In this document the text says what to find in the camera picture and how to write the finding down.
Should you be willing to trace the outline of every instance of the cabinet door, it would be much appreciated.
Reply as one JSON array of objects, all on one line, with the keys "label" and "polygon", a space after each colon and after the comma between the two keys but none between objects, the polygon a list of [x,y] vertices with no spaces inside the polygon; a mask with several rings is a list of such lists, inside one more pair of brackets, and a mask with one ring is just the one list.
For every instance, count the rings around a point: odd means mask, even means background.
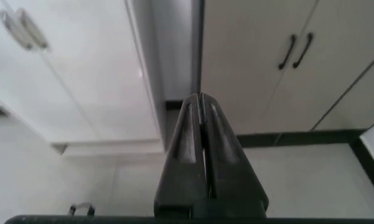
[{"label": "cabinet door", "polygon": [[206,1],[201,91],[219,102],[237,134],[258,131],[291,36],[299,38],[314,7],[306,0]]},{"label": "cabinet door", "polygon": [[7,2],[41,30],[44,57],[102,139],[159,137],[124,1]]},{"label": "cabinet door", "polygon": [[[262,132],[309,131],[374,59],[374,0],[319,1],[301,38],[314,39],[289,64]],[[306,46],[301,41],[291,62]]]},{"label": "cabinet door", "polygon": [[35,51],[23,49],[1,21],[0,105],[48,142],[97,138],[45,61]]},{"label": "cabinet door", "polygon": [[374,124],[374,64],[318,124],[316,130],[369,128]]}]

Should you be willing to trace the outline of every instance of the kitchen cabinet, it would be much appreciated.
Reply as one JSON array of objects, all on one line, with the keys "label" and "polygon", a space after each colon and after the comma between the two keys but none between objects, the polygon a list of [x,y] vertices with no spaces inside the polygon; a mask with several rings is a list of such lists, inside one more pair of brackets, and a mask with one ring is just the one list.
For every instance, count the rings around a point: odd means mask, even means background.
[{"label": "kitchen cabinet", "polygon": [[[16,29],[0,2],[0,17]],[[96,141],[98,138],[75,100],[60,84],[55,72],[34,49],[25,49],[12,38],[0,20],[0,105],[47,142]]]},{"label": "kitchen cabinet", "polygon": [[41,30],[43,56],[103,140],[159,137],[124,1],[6,1]]},{"label": "kitchen cabinet", "polygon": [[205,2],[201,90],[218,100],[235,133],[260,131],[288,59],[305,41],[300,33],[315,5],[314,0]]},{"label": "kitchen cabinet", "polygon": [[374,1],[207,1],[204,23],[201,89],[237,134],[310,131],[374,59]]},{"label": "kitchen cabinet", "polygon": [[315,130],[369,128],[374,124],[374,64]]},{"label": "kitchen cabinet", "polygon": [[163,152],[151,4],[2,0],[0,102],[67,154]]},{"label": "kitchen cabinet", "polygon": [[[275,90],[261,132],[310,131],[364,71],[374,59],[374,1],[319,1],[302,37],[310,33],[301,63],[288,65]],[[298,44],[292,62],[308,41]]]}]

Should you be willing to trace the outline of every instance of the black plastic object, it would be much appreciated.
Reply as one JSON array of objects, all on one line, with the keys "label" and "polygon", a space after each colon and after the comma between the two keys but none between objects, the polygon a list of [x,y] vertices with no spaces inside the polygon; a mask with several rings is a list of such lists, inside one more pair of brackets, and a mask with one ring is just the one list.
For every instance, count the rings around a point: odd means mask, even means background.
[{"label": "black plastic object", "polygon": [[199,98],[182,104],[154,201],[155,217],[189,218],[191,206],[208,198],[199,125]]},{"label": "black plastic object", "polygon": [[265,217],[268,197],[217,101],[202,94],[205,157],[211,198],[224,204],[243,204],[246,211],[227,212],[231,217]]},{"label": "black plastic object", "polygon": [[313,38],[314,38],[314,35],[313,35],[312,32],[310,32],[310,33],[307,34],[307,44],[306,44],[306,47],[304,48],[303,53],[300,55],[299,60],[297,62],[293,63],[293,68],[297,68],[300,65],[301,60],[303,60],[303,57],[305,56],[305,54],[307,52],[307,49],[310,47]]},{"label": "black plastic object", "polygon": [[288,58],[291,55],[292,49],[294,47],[294,43],[296,42],[296,38],[297,37],[294,34],[291,36],[291,46],[289,47],[289,50],[285,56],[284,61],[278,65],[278,69],[282,70],[285,67],[286,62],[288,61]]},{"label": "black plastic object", "polygon": [[69,208],[69,211],[68,211],[68,215],[74,216],[76,210],[78,210],[79,208],[88,208],[87,215],[89,217],[94,216],[95,207],[92,203],[88,203],[88,202],[81,203],[81,204],[78,204],[78,205],[76,205],[76,204],[71,205],[70,208]]},{"label": "black plastic object", "polygon": [[189,96],[155,197],[155,217],[265,218],[267,207],[268,198],[216,100]]},{"label": "black plastic object", "polygon": [[19,215],[6,224],[374,224],[374,219],[347,218],[229,218],[229,219],[163,219],[153,217],[68,217],[66,215]]}]

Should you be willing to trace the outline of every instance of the tiled floor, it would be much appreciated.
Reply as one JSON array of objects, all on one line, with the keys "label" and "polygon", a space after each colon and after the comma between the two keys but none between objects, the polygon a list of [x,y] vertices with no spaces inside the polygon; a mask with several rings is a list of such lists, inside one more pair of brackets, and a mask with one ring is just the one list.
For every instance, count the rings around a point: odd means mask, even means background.
[{"label": "tiled floor", "polygon": [[[176,121],[177,112],[169,113]],[[175,122],[168,122],[171,136]],[[269,217],[374,218],[374,188],[346,144],[246,149],[270,200]],[[62,159],[12,118],[0,117],[0,223],[62,214],[92,202],[97,215],[153,215],[165,155],[117,166]]]}]

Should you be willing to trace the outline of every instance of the cabinet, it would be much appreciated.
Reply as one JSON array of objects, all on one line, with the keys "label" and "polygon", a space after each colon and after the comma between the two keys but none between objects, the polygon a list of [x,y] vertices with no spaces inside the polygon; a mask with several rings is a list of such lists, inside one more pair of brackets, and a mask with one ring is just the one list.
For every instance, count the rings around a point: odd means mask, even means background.
[{"label": "cabinet", "polygon": [[88,154],[163,151],[150,1],[2,0],[0,11],[30,45],[0,23],[2,105],[48,142]]},{"label": "cabinet", "polygon": [[[314,34],[297,68],[290,64],[260,131],[309,131],[374,59],[374,1],[319,1],[302,34]],[[291,57],[298,61],[306,41]]]},{"label": "cabinet", "polygon": [[[5,8],[0,2],[1,11]],[[34,50],[23,49],[1,21],[0,105],[48,142],[97,140],[96,132],[44,59]]]},{"label": "cabinet", "polygon": [[124,1],[7,2],[43,33],[43,57],[103,140],[159,137]]},{"label": "cabinet", "polygon": [[306,0],[206,1],[201,89],[218,100],[235,133],[260,131],[291,36],[296,45],[314,6]]},{"label": "cabinet", "polygon": [[318,124],[316,130],[369,128],[374,124],[374,64]]},{"label": "cabinet", "polygon": [[374,59],[374,1],[207,1],[204,21],[202,91],[237,134],[310,131]]}]

